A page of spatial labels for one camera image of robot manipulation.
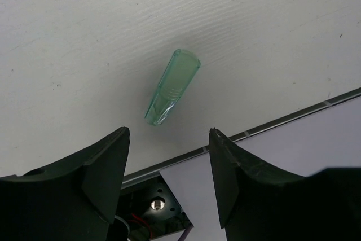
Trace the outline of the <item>mint green correction pen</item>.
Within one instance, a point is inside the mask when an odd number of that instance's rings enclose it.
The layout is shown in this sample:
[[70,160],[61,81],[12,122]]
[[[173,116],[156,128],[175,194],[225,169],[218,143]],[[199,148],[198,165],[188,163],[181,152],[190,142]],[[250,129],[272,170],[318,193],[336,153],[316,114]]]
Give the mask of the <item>mint green correction pen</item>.
[[145,115],[148,124],[158,126],[164,122],[200,66],[200,60],[192,52],[184,49],[174,51],[148,106]]

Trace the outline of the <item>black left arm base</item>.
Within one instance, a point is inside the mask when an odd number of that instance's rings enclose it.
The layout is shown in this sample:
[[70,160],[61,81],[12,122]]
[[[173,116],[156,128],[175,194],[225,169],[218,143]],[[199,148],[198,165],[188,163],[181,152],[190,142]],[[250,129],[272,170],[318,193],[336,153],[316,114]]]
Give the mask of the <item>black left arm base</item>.
[[160,174],[122,184],[107,240],[161,240],[193,224]]

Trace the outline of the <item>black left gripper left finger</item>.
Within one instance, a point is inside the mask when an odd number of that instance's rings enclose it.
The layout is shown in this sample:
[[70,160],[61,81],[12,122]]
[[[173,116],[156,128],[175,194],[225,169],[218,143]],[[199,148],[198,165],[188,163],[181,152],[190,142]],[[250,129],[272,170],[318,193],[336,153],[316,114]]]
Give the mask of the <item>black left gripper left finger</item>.
[[23,176],[1,178],[2,240],[106,240],[130,146],[121,127]]

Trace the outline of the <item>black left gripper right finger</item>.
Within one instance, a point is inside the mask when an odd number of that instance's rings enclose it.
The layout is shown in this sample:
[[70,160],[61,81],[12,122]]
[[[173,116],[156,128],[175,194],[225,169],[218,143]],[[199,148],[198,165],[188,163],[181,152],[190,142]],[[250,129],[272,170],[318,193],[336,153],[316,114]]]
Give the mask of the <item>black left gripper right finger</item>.
[[219,222],[228,240],[359,240],[360,169],[287,172],[209,132]]

